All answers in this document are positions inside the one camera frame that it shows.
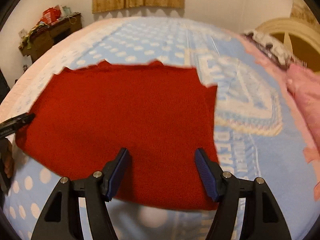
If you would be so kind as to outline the person's left hand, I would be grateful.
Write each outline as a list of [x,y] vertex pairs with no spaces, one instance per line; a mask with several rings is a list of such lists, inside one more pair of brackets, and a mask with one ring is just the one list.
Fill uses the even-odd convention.
[[1,160],[4,164],[4,172],[11,178],[14,172],[14,159],[12,157],[12,144],[7,138],[1,139]]

